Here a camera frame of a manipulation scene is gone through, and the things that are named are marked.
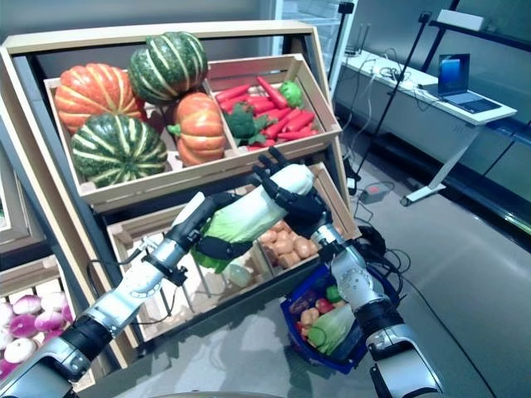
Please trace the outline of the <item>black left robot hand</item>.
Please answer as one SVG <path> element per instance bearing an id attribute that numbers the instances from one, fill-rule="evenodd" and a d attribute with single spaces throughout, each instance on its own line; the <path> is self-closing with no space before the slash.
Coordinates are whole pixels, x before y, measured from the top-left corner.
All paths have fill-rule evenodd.
<path id="1" fill-rule="evenodd" d="M 207 224 L 213 221 L 214 214 L 240 198 L 241 196 L 228 192 L 209 197 L 198 192 L 179 213 L 186 217 L 181 221 L 175 220 L 165 237 L 176 242 L 185 252 L 195 249 L 215 260 L 231 261 L 245 254 L 252 247 L 250 240 L 231 243 L 227 238 L 206 233 Z"/>

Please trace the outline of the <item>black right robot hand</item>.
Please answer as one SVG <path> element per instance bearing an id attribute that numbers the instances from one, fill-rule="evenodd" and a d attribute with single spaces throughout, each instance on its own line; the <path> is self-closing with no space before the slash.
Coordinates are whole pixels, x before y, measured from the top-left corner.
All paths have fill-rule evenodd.
<path id="1" fill-rule="evenodd" d="M 268 197 L 287 212 L 284 220 L 298 235 L 317 242 L 330 240 L 324 236 L 332 234 L 333 219 L 324 199 L 314 187 L 305 195 L 300 195 L 274 182 L 272 176 L 285 170 L 291 163 L 276 147 L 269 147 L 268 154 L 271 158 L 261 154 L 258 157 L 261 165 L 252 167 L 253 173 L 257 175 L 254 184 L 259 182 Z"/>

